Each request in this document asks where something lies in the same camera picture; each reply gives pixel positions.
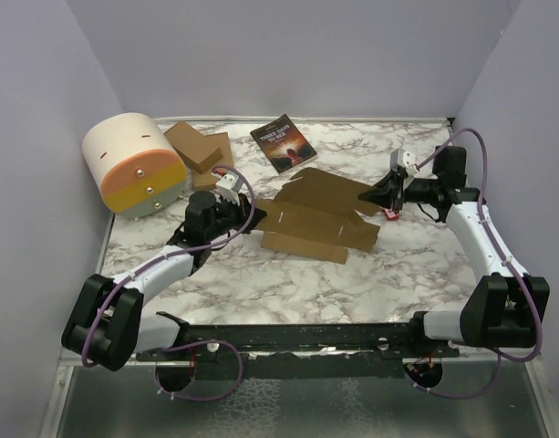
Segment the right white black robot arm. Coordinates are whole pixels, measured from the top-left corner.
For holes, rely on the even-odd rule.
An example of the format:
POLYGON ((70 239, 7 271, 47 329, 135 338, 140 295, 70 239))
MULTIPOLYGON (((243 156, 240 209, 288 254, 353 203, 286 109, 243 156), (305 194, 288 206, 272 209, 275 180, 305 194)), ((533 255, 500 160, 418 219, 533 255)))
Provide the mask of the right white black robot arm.
POLYGON ((406 345, 418 357, 428 356, 440 341, 451 341, 502 357, 508 349, 527 349, 516 360, 532 360, 542 347, 550 287, 545 278, 530 275, 503 242, 482 191, 466 184, 466 160, 462 147, 438 147, 434 176, 419 178, 415 155, 397 149, 386 176, 358 197, 394 213, 407 203, 433 207, 438 222, 458 239, 477 282, 462 309, 416 313, 406 345))

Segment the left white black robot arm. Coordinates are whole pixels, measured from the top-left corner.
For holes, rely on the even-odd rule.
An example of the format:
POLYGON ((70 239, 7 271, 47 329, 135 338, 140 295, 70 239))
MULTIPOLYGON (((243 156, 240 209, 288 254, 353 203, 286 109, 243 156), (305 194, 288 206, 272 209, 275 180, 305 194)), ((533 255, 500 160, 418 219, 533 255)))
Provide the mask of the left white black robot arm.
POLYGON ((189 347, 180 332, 182 321, 164 314, 143 318, 143 307, 195 274, 219 246, 250 233, 266 216, 243 193, 237 202, 209 192, 192 194, 183 222, 158 254, 114 277, 93 274, 85 280, 62 346, 77 353, 84 365, 111 371, 145 350, 158 349, 169 360, 182 358, 189 347))

